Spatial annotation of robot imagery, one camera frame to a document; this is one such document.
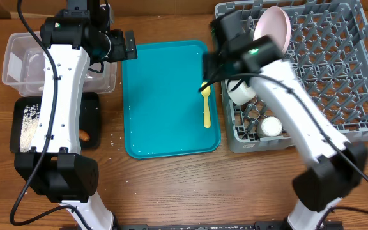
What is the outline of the orange carrot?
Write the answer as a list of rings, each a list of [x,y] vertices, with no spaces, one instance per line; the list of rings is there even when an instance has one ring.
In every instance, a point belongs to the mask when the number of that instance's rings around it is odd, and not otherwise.
[[[79,139],[88,142],[90,140],[89,134],[84,130],[79,130]]]

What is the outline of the white rice pile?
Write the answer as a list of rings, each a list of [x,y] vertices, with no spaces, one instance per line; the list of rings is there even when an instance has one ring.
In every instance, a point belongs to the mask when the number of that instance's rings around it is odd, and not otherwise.
[[[20,151],[27,152],[35,135],[40,115],[40,105],[27,105],[24,108],[20,131]]]

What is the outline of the pink plate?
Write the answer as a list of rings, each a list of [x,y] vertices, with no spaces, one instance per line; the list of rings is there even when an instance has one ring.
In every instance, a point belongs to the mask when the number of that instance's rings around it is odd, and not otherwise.
[[[272,6],[260,16],[253,35],[253,40],[269,36],[286,53],[291,39],[291,23],[288,15],[278,6]]]

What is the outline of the cream plastic cup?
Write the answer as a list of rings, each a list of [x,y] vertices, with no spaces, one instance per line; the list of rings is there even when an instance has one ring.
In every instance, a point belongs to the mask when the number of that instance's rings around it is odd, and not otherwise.
[[[282,133],[281,121],[273,116],[263,119],[257,127],[259,137],[276,137]]]

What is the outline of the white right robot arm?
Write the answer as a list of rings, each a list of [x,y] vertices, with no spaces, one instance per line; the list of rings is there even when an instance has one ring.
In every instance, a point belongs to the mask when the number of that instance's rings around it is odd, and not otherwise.
[[[246,82],[280,119],[307,167],[293,179],[298,202],[282,229],[324,229],[325,219],[357,187],[368,159],[367,146],[352,143],[329,122],[299,83],[291,63],[270,36],[247,34],[240,14],[227,12],[210,25],[215,51],[206,54],[208,84]]]

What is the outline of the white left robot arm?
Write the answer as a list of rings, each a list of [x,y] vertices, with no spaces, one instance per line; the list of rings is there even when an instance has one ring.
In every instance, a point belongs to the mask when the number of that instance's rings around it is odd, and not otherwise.
[[[31,147],[14,160],[24,188],[47,197],[57,210],[68,210],[82,229],[119,228],[97,191],[98,164],[82,155],[79,137],[89,67],[137,58],[133,31],[111,24],[108,2],[69,1],[33,34],[44,52],[44,89]]]

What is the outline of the white bowl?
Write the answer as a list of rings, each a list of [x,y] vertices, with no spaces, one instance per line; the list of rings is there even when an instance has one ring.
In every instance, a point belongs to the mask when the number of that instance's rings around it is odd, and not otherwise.
[[[235,90],[232,90],[237,83],[239,83],[239,80],[231,80],[230,82],[226,80],[227,93],[236,105],[243,105],[251,101],[255,97],[256,92],[245,82],[242,82]]]

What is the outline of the yellow plastic spoon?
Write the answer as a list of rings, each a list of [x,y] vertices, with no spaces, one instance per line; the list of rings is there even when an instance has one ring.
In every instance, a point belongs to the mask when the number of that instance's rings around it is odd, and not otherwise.
[[[211,89],[209,86],[206,86],[201,91],[201,94],[204,98],[204,127],[205,128],[211,127],[210,108],[209,108],[209,101],[208,101],[208,97],[210,93],[211,93]]]

